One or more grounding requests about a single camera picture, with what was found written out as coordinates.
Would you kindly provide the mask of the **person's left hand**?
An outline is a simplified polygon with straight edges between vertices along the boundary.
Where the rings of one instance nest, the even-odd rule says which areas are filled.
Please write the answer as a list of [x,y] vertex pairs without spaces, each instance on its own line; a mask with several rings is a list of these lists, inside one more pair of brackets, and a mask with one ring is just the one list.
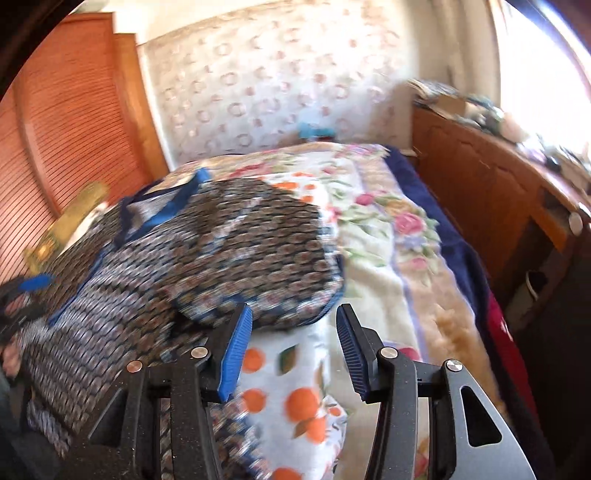
[[30,336],[19,332],[10,340],[1,344],[1,370],[9,380],[14,380],[19,375],[28,373],[25,353],[29,343]]

